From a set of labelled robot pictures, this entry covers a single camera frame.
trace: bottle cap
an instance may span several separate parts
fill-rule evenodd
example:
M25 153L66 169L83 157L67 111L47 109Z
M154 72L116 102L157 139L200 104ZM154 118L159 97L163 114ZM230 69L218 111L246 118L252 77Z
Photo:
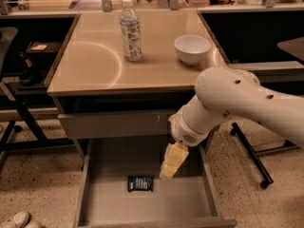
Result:
M133 0L123 0L123 7L132 7Z

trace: white shoe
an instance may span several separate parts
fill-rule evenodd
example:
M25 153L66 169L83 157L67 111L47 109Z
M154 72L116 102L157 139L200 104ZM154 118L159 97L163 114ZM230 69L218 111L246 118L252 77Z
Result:
M24 228L29 223L29 218L29 212L21 211L4 221L0 228Z
M42 224L39 221L31 221L25 228L42 228Z

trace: open drawer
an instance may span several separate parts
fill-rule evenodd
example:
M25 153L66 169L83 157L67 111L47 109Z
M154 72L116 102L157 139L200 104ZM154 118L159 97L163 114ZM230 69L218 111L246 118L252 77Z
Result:
M235 227L224 219L203 148L172 180L160 180L167 135L91 140L74 227ZM153 191L128 192L128 176L153 176Z

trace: plastic bottle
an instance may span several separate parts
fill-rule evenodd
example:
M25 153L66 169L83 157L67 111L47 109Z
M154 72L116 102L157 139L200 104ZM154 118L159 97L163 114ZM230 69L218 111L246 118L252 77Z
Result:
M142 58L140 18L133 10L132 0L123 0L123 11L120 15L125 60L134 62Z

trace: concrete floor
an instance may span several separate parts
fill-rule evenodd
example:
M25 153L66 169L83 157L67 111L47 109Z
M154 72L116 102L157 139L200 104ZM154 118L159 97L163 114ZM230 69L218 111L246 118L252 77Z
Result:
M207 160L222 213L235 218L237 228L302 228L304 224L304 151L294 149L264 155L262 162L275 183L263 190L262 177L238 137L230 136L237 122L251 144L277 140L267 129L240 118L223 124L212 140ZM63 137L57 120L38 122L50 137ZM11 141L32 140L24 130ZM45 228L72 227L82 161L74 147L2 153L0 169L0 223L28 210Z

